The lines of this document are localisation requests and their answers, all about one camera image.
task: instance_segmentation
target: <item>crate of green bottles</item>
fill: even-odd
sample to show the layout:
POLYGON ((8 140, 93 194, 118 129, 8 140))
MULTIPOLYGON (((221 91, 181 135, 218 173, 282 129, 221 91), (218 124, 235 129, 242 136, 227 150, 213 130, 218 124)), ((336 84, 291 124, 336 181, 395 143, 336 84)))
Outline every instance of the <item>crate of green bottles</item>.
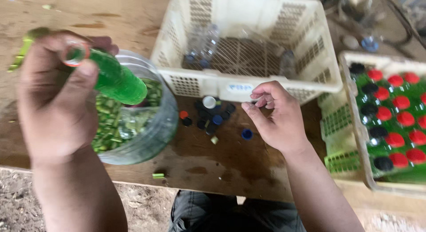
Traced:
POLYGON ((413 190, 389 182, 426 185, 426 63, 354 52, 343 52, 339 61, 348 100, 334 112, 319 103, 328 115, 334 114, 323 115, 323 133, 324 123, 343 125, 323 135, 327 148, 345 142, 344 131, 351 129, 346 140, 355 140, 368 187, 425 193, 426 186, 413 190))

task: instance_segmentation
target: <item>ground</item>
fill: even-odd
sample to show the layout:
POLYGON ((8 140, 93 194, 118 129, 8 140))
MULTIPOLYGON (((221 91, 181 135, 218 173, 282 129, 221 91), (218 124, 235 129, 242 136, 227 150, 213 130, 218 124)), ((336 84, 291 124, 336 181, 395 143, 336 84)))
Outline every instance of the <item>ground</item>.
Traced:
MULTIPOLYGON (((129 231, 165 232, 176 189, 115 184, 129 231)), ((0 231, 45 231, 31 174, 0 169, 0 231)))

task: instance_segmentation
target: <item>plastic jar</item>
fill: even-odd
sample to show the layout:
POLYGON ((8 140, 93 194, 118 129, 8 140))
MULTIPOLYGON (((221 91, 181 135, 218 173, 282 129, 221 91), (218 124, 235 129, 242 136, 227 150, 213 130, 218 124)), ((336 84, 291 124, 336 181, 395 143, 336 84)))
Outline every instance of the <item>plastic jar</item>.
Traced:
POLYGON ((126 144, 98 154, 101 161, 107 164, 138 164, 157 156, 173 139, 178 126, 178 106, 166 82, 160 74, 157 74, 157 69, 150 60, 129 50, 120 50, 115 57, 137 77, 148 78, 162 84, 159 110, 145 130, 126 144))

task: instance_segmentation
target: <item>person's lap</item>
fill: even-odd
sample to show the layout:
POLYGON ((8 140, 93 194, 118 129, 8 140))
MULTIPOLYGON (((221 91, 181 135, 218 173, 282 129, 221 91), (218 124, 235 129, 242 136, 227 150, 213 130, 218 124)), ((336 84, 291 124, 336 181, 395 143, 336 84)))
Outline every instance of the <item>person's lap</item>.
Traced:
POLYGON ((181 190, 173 203, 169 232, 196 230, 219 214, 244 216, 274 232, 305 231, 293 203, 246 199, 239 206, 235 196, 181 190))

